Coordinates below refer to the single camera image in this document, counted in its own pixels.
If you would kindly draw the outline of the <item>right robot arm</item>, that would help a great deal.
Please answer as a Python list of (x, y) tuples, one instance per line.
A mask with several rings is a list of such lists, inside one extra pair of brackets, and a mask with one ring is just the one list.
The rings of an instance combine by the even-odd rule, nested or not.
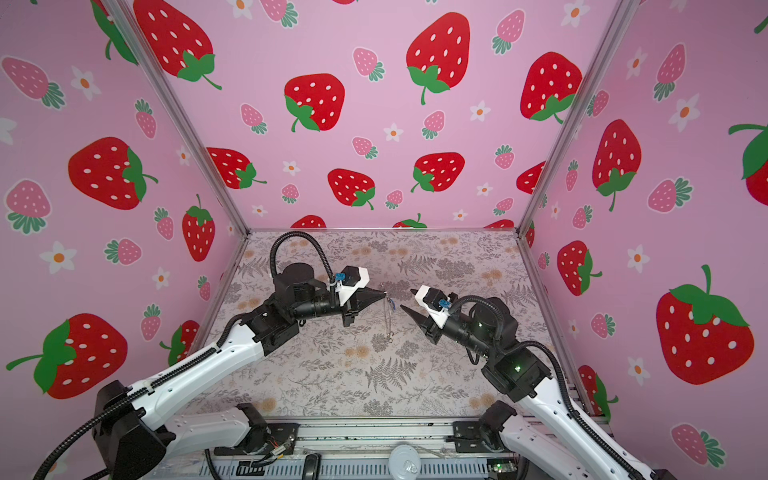
[(503, 395), (481, 416), (482, 438), (553, 479), (670, 479), (621, 447), (569, 395), (562, 367), (542, 343), (517, 339), (517, 320), (497, 297), (457, 297), (430, 289), (404, 312), (432, 342), (464, 347)]

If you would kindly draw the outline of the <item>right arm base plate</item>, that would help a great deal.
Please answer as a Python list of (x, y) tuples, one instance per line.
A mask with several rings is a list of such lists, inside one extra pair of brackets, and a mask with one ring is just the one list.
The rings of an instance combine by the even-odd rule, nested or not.
[(446, 441), (452, 443), (458, 453), (513, 453), (513, 450), (503, 445), (497, 432), (478, 420), (455, 421), (452, 424), (452, 434)]

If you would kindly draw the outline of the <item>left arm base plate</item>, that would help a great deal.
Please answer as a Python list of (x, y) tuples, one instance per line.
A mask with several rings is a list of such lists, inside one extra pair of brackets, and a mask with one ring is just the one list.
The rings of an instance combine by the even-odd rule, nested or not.
[(275, 449), (282, 448), (280, 455), (294, 452), (298, 437), (298, 423), (268, 423), (266, 427), (254, 427), (238, 445), (234, 447), (216, 447), (215, 456), (255, 455), (266, 457)]

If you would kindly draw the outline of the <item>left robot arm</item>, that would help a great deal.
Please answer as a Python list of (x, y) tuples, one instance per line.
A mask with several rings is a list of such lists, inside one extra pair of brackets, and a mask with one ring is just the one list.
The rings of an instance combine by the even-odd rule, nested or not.
[(180, 411), (230, 373), (274, 353), (299, 334), (304, 321), (340, 316), (350, 326), (386, 296), (369, 287), (369, 274), (360, 267), (348, 266), (325, 284), (310, 265), (294, 263), (272, 281), (273, 294), (255, 310), (233, 317), (205, 349), (128, 387), (115, 381), (99, 392), (96, 411), (106, 417), (93, 437), (108, 476), (140, 479), (166, 458), (202, 450), (266, 452), (273, 435), (250, 404), (190, 417)]

